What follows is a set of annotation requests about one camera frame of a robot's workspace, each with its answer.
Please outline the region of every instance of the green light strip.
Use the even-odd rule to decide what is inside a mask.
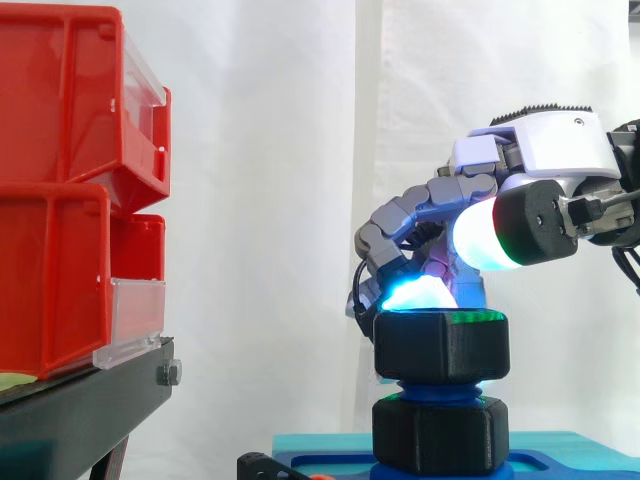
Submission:
[[[452,324],[458,323],[483,323],[483,322],[500,322],[505,321],[502,313],[495,310],[476,310],[476,311],[451,311],[447,312],[447,319]]]

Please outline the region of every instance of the black bracket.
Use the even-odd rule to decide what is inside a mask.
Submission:
[[[238,459],[238,480],[311,480],[263,453],[245,453]]]

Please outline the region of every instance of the teal platform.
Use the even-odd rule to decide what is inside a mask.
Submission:
[[[535,451],[557,462],[557,478],[638,479],[640,458],[632,458],[604,445],[571,432],[516,432],[510,436],[513,455],[510,464],[516,479],[551,478],[551,470],[543,464],[520,462],[527,452]],[[324,474],[336,480],[369,478],[374,465],[371,434],[279,435],[273,443],[273,456],[305,475]],[[335,463],[327,459],[341,458]],[[343,463],[345,459],[357,462]]]

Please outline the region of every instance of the white fabric backdrop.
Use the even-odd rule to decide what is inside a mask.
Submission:
[[[592,105],[607,129],[640,117],[626,0],[362,0],[358,13],[368,97],[356,103],[354,179],[369,185],[356,225],[492,117],[552,102]],[[510,318],[512,359],[485,391],[507,403],[511,428],[573,430],[640,454],[640,302],[609,249],[485,278],[490,305]],[[392,388],[371,382],[368,352],[361,363],[356,428]]]
[[[275,433],[366,427],[379,392],[356,394],[359,336],[342,316],[353,229],[495,115],[558,101],[593,105],[606,127],[640,117],[625,0],[110,3],[173,91],[172,197],[152,211],[184,363],[131,436],[125,480],[234,478]],[[608,251],[487,286],[511,319],[512,374],[488,393],[512,426],[640,453],[640,303]]]

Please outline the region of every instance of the black metal shelf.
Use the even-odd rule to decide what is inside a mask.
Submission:
[[[111,370],[89,368],[0,394],[0,478],[117,479],[126,439],[171,397],[173,339]]]

